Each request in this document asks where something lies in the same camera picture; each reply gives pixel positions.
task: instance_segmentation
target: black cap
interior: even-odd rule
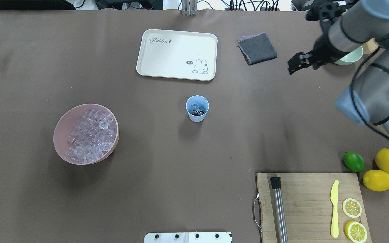
[[[271,186],[273,189],[280,188],[280,177],[270,177],[270,180],[271,180]]]

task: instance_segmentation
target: gray cloth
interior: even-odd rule
[[[241,37],[241,39],[238,40],[238,46],[247,58],[249,65],[277,57],[277,53],[265,32]]]

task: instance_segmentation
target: pink bowl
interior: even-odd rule
[[[112,148],[105,155],[100,157],[98,160],[93,161],[91,163],[78,163],[74,160],[71,160],[69,157],[65,155],[65,151],[67,151],[67,149],[70,148],[71,146],[71,144],[67,142],[67,138],[70,133],[70,130],[73,128],[76,121],[82,119],[82,113],[84,111],[90,111],[91,109],[101,110],[103,112],[111,114],[115,118],[116,126],[117,126],[116,138]],[[105,158],[107,158],[107,156],[109,156],[114,151],[116,144],[118,143],[118,139],[119,139],[119,126],[115,115],[106,107],[97,104],[83,104],[72,108],[61,117],[54,131],[54,147],[58,155],[68,163],[72,163],[75,165],[88,165],[88,164],[93,164],[104,160]]]

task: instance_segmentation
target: yellow plastic knife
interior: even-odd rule
[[[330,201],[332,203],[332,217],[331,217],[331,236],[338,237],[338,215],[337,215],[337,203],[338,203],[338,180],[334,181],[331,188]]]

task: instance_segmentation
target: brown tablecloth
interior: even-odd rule
[[[215,34],[215,78],[139,75],[147,29]],[[248,66],[236,41],[261,32],[278,57]],[[320,34],[297,12],[0,12],[0,242],[134,243],[178,231],[259,242],[257,172],[349,172],[345,151],[369,170],[389,148],[334,108],[355,65],[288,74]],[[210,102],[201,123],[185,111],[196,94]],[[114,154],[89,166],[63,161],[52,143],[59,118],[82,103],[111,109],[121,131]],[[389,242],[389,190],[361,191],[373,241]]]

